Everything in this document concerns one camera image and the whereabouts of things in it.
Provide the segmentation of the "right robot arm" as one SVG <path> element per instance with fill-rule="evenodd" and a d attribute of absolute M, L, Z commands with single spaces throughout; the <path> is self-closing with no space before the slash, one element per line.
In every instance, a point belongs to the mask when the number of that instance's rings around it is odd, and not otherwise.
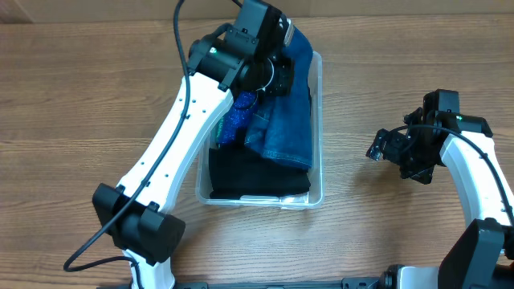
<path fill-rule="evenodd" d="M 428 185 L 436 166 L 451 174 L 467 228 L 436 267 L 391 266 L 376 288 L 511 288 L 513 193 L 496 158 L 493 132 L 483 117 L 459 110 L 459 93 L 438 89 L 404 118 L 377 132 L 366 156 L 396 164 L 403 179 Z"/>

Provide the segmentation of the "black cloth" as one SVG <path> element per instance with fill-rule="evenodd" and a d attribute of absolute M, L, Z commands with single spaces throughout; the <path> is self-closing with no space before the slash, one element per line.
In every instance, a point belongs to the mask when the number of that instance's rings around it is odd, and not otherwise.
<path fill-rule="evenodd" d="M 305 170 L 263 158 L 242 144 L 210 149 L 208 157 L 212 199 L 284 197 L 306 193 L 311 186 Z"/>

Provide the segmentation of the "sparkly blue green cloth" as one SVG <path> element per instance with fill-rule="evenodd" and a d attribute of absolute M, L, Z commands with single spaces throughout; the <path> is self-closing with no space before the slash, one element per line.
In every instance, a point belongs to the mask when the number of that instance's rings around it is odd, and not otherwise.
<path fill-rule="evenodd" d="M 218 122 L 218 146 L 242 143 L 251 118 L 258 108 L 257 92 L 241 92 L 229 111 Z"/>

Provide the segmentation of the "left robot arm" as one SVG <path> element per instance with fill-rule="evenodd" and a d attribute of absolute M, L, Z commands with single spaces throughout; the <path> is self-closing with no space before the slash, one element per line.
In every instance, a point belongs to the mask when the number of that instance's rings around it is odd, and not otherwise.
<path fill-rule="evenodd" d="M 194 41 L 177 97 L 150 145 L 116 186 L 97 187 L 92 204 L 130 263 L 129 287 L 174 286 L 170 257 L 186 224 L 171 212 L 187 171 L 240 92 L 285 93 L 290 74 L 277 62 L 293 33 L 281 10 L 245 1 L 234 23 Z"/>

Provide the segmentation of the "blue terry towel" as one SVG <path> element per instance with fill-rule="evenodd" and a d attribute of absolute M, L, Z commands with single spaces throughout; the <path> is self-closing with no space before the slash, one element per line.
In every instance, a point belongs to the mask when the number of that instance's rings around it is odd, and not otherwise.
<path fill-rule="evenodd" d="M 313 49 L 304 34 L 296 29 L 282 54 L 293 64 L 291 90 L 285 96 L 263 100 L 247 127 L 244 145 L 263 158 L 307 171 L 312 167 L 308 75 Z"/>

